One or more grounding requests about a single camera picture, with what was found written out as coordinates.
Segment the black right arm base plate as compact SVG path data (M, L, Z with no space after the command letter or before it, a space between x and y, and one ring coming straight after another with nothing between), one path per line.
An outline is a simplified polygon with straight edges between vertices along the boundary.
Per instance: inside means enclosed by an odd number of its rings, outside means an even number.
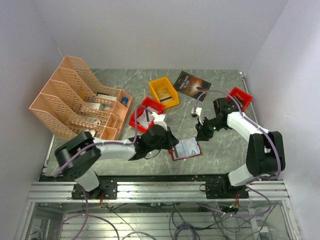
M245 185L232 186L228 174L205 174L204 188L201 186L201 192L205 192L207 199L248 199L249 193Z

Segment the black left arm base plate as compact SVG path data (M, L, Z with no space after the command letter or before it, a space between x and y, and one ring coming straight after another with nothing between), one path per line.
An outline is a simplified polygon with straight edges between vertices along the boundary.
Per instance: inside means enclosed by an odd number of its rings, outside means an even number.
M89 200L115 200L118 194L118 184L112 179L101 180L99 186L92 191L87 192ZM84 194L79 184L73 187L71 193L72 200L84 200Z

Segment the grey striped card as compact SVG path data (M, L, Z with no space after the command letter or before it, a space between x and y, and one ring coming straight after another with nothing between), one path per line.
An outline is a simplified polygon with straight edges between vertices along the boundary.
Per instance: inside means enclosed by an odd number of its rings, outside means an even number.
M181 142L175 146L172 156L174 160L181 159L185 156L185 151Z

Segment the aluminium mounting rail frame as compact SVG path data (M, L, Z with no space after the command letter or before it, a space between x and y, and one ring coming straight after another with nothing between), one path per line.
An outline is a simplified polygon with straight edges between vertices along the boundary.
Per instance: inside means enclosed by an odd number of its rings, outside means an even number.
M206 194L200 191L200 181L165 181L165 182L121 182L117 183L117 198L110 203L160 203L160 202L210 202ZM36 181L32 183L27 202L15 236L24 240L37 203L76 203L72 192L76 183L63 181ZM289 193L282 180L255 181L248 185L247 201L280 201L282 213L287 221L291 239L300 240L300 230L293 215Z

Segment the red plastic bin with cards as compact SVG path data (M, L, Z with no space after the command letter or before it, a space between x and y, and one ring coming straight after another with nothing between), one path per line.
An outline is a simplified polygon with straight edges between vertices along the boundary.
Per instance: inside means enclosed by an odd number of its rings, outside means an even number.
M137 107L136 115L135 111L131 114L129 125L136 128L141 133L145 133L154 125L155 118L152 113L160 115L164 112L164 108L165 106L162 103L157 102L150 97L146 97Z

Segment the yellow plastic bin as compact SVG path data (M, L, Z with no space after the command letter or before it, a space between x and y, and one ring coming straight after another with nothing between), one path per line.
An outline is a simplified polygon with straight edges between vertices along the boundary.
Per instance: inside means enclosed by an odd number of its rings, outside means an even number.
M150 94L157 102L164 105L164 110L180 104L178 92L167 76L149 81L148 84Z

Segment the red leather card holder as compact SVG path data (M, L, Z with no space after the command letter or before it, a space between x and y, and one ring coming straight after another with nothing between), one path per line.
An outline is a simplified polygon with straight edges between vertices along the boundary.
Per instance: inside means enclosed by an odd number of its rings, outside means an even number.
M168 153L171 155L173 161L186 160L189 158L201 156L203 154L202 149L195 137L190 137L186 139L182 139L179 141L182 143L184 149L184 157L181 159L174 160L173 152L174 150L168 150Z

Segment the blue capped bottle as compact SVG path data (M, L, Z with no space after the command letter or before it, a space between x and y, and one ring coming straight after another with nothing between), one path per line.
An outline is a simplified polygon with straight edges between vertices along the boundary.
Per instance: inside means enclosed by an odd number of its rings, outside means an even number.
M129 99L127 97L124 97L122 100L121 100L121 103L126 106L129 102Z

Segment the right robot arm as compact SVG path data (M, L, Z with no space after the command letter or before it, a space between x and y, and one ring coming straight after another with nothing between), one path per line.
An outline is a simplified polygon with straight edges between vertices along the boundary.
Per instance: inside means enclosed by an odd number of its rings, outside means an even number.
M228 181L220 186L226 198L238 192L238 186L257 179L276 179L285 169L283 136L278 131L269 131L249 119L237 103L221 97L213 101L215 118L203 116L202 108L194 106L191 115L198 122L196 139L209 141L215 132L222 129L238 132L248 143L245 164L227 174Z

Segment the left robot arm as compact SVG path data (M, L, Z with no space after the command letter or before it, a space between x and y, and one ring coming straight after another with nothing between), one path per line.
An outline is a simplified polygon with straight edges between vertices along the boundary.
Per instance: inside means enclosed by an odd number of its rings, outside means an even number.
M103 140L84 131L55 151L59 164L56 174L75 181L89 198L96 199L102 193L102 184L91 167L99 158L135 161L154 150L172 150L178 143L170 128L160 125L125 140Z

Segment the dark booklet three days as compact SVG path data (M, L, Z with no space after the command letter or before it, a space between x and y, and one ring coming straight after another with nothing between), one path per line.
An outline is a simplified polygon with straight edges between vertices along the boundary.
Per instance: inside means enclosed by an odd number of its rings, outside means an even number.
M202 93L208 91L211 85L210 82L185 71L181 71L173 87L177 92L197 99Z

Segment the gold card in yellow bin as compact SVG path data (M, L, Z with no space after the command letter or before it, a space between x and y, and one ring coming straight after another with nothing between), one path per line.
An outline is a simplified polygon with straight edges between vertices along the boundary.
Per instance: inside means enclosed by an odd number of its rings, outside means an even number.
M172 95L166 87L160 88L157 91L157 96L159 98L159 102L163 105L171 102L173 100Z

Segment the peach plastic desk organizer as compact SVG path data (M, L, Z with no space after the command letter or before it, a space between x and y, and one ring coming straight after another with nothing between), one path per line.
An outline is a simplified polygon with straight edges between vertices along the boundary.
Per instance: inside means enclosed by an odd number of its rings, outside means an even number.
M125 90L100 83L81 58L66 56L29 109L57 138L94 130L96 138L118 140L132 102Z

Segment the white credit card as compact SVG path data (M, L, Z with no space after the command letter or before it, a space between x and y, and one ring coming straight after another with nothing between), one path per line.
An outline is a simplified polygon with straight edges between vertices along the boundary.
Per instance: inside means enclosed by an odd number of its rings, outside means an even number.
M150 124L152 123L154 117L152 116L152 112L158 112L156 109L148 106L147 108L140 107L137 113L137 123L145 128L148 129Z

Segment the red plastic bin right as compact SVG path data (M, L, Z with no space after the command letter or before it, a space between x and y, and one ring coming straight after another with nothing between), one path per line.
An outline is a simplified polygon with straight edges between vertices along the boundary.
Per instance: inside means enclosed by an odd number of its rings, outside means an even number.
M246 93L238 87L234 87L229 92L229 95L232 96L238 102L243 112L246 110L246 108L250 105L250 103L253 100L253 96L251 96L250 94Z

